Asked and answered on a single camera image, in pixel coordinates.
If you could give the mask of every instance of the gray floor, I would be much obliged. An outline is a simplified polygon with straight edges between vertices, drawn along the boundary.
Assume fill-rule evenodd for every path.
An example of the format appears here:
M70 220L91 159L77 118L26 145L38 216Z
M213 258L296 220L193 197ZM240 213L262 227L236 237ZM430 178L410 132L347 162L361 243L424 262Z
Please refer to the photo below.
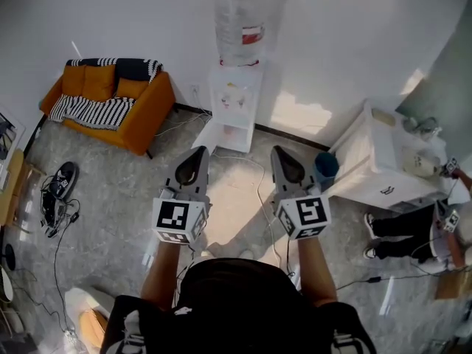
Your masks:
M194 114L181 111L170 119L182 122ZM175 126L166 122L161 132ZM153 143L151 161L128 151L88 138L61 125L47 122L32 146L28 159L48 174L65 161L76 162L80 178L73 197L80 200L80 218L63 237L57 260L57 276L62 292L80 284L94 285L111 295L138 295L146 275L143 255L153 238L150 230L152 198L159 195L166 165L190 148L203 127L200 119L160 136ZM210 161L209 196L213 208L197 251L205 248L216 256L238 256L251 249L257 259L277 264L271 249L271 233L257 198L257 186L268 217L273 192L269 153L275 145L284 145L314 159L316 150L259 131L254 132L252 151L247 155L218 149L217 154L242 156L250 162L213 156ZM24 228L31 235L7 229L6 242L12 243L19 268L11 277L24 286L37 301L50 310L58 310L64 326L62 304L55 288L53 260L59 238L44 235L39 215L39 185L31 178L23 197ZM381 275L418 275L407 259L367 261L362 249L368 241L362 224L367 206L341 198L330 199L333 224L322 234L321 241L337 286L353 280ZM287 240L278 222L271 225L277 251L285 268ZM291 244L291 265L296 264L296 244ZM180 268L190 260L184 250ZM384 297L387 283L358 283L339 291L339 299L357 308L361 321L375 342L379 353L420 353L431 339L447 339L456 327L465 301L434 301L436 279L395 280L392 295ZM15 305L27 329L38 343L40 353L73 353L74 346L61 333L57 316L48 316L35 307L23 291L15 292ZM274 322L274 329L282 325Z

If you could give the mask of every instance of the person's arm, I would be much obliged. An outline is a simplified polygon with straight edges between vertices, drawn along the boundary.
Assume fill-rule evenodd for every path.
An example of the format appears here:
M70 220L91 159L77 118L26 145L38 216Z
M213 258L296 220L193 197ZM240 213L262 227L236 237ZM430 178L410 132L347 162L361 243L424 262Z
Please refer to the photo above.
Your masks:
M316 307L337 302L336 286L317 237L298 240L302 293Z
M141 298L161 310L170 310L177 286L180 245L160 242L156 258L142 285Z
M472 179L467 176L463 170L455 169L455 171L452 173L452 176L454 178L460 178L460 180L464 183L465 187L467 187L467 190L472 191Z
M464 253L462 253L456 236L454 236L453 233L446 232L446 239L448 241L448 247L451 251L452 261L454 262L454 265L456 266L456 268L463 268L465 266L465 256Z

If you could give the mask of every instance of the shoe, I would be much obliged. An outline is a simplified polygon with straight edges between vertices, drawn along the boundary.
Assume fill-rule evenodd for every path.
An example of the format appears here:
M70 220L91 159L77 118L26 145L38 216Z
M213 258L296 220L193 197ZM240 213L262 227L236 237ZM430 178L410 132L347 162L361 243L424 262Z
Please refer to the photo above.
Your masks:
M374 215L369 214L368 212L364 214L364 224L369 230L369 235L370 235L370 238L372 238L372 240L379 238L379 236L375 236L375 233L374 233L374 226L372 225L374 223L374 220L375 220Z
M210 253L210 251L204 250L201 251L200 257L214 257L213 254Z
M377 257L377 255L375 254L375 248L371 246L368 246L364 249L363 255L366 260L372 260Z
M249 249L243 251L237 258L241 258L243 260L253 260L254 259L254 253L250 251Z

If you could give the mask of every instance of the black cable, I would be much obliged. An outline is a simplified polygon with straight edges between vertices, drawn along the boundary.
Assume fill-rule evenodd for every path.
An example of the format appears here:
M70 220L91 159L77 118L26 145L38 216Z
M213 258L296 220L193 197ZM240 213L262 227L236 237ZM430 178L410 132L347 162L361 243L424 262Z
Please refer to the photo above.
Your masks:
M465 267L465 268L461 268L461 269L457 269L457 270L442 271L438 274L406 275L404 277L395 277L394 276L394 278L396 280L407 280L407 279L410 279L410 278L439 277L443 274L450 274L450 273L462 273L462 272L468 273L469 271L472 271L472 268ZM337 291L342 290L343 288L349 287L349 286L351 286L355 283L379 283L379 282L383 282L384 280L390 280L390 277L389 278L370 277L368 280L354 280L350 283L347 283L346 285L343 285L343 286L337 288L336 290Z
M290 260L288 259L288 252L290 251L290 238L287 239L287 276L292 278L295 273L292 271L290 267Z
M410 265L411 265L411 266L414 266L415 268L417 268L417 269L419 269L419 270L421 270L421 271L422 271L423 273L425 273L426 275L429 275L429 276L432 276L432 277L438 277L438 275L436 275L436 274L432 274L432 273L427 272L426 270L424 270L423 268L421 268L421 266L415 265L415 264L413 263L413 254L414 254L418 249L420 249L420 248L422 248L422 247L424 247L424 246L426 246L426 245L429 245L430 243L432 243L433 241L435 241L435 240L437 240L437 239L439 239L439 238L441 238L441 237L442 237L442 236L439 236L439 237L436 237L436 238L434 238L434 239L428 240L426 243L421 244L420 246L418 246L418 247L409 255L409 257L410 257Z
M457 184L458 180L459 180L459 179L457 178L457 179L456 179L456 182L454 182L454 185L452 185L452 188L451 188L451 190L449 191L448 197L447 197L446 199L449 199L449 197L451 196L452 190L454 190L454 188L456 187L456 184Z
M33 274L33 272L28 270L27 268L16 268L15 270L12 270L12 272L17 272L17 271L26 271L27 273L30 273L31 276L34 278L34 280L32 280L30 282L37 282L38 281L38 278L36 278L36 276Z
M57 312L56 310L50 312L50 311L47 309L47 307L44 305L44 303L38 303L38 302L36 302L36 301L31 297L30 293L29 293L28 291L26 291L25 288L21 287L13 278L12 278L11 280L12 280L12 282L15 283L15 285L16 285L15 289L16 289L16 290L22 290L22 291L26 294L26 296L28 296L28 299L31 301L31 303L32 303L35 307L42 307L42 308L44 308L44 310L46 311L46 313L47 313L48 315L50 315L51 317L52 317L53 315L56 315L56 316L58 317L58 324L59 324L60 330L62 330L62 333L66 333L66 332L67 332L67 330L65 330L65 329L62 328L62 324L60 323L60 314L59 314L59 312Z
M193 261L193 259L194 259L194 257L195 257L195 249L192 248L190 245L188 245L188 247L189 247L189 249L192 251L192 261Z
M60 239L59 239L59 242L58 242L58 247L56 248L56 252L54 254L54 279L55 279L55 282L56 282L56 288L58 290L60 300L62 301L62 309L63 309L63 313L64 313L64 322L66 323L66 327L67 327L68 331L71 331L71 329L69 328L69 325L67 324L66 303L64 302L64 298L62 297L62 293L60 292L60 289L59 289L58 275L56 273L56 260L58 258L58 251L59 251L59 247L60 247L60 242L62 241L62 238L64 237L64 234L66 233L66 230L69 228L71 223L72 223L72 220L69 220L66 227L63 229L62 235L60 236Z
M69 201L64 201L63 199L57 198L54 194L51 194L53 198L55 199L55 203L59 203L60 206L58 207L58 210L54 211L54 218L53 221L48 221L46 219L46 215L48 214L48 211L44 209L43 206L43 197L47 194L50 193L50 187L52 184L60 184L61 181L50 181L54 178L54 176L47 176L43 184L41 185L41 199L40 199L40 209L41 213L43 214L43 219L41 220L41 224L46 225L46 231L45 234L48 234L49 238L53 238L55 235L59 233L59 227L62 224L63 220L65 218L70 218L72 215L67 212L68 207L74 207L74 204L72 203L73 201L77 202L78 208L76 213L78 214L80 212L80 201L77 199L71 199Z

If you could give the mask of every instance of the hand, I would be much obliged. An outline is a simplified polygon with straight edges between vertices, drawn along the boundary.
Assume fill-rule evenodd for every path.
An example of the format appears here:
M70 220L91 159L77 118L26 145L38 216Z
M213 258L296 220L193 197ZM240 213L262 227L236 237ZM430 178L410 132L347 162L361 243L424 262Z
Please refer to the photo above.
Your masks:
M459 168L456 168L453 170L451 177L455 180L457 180L464 172L460 170Z

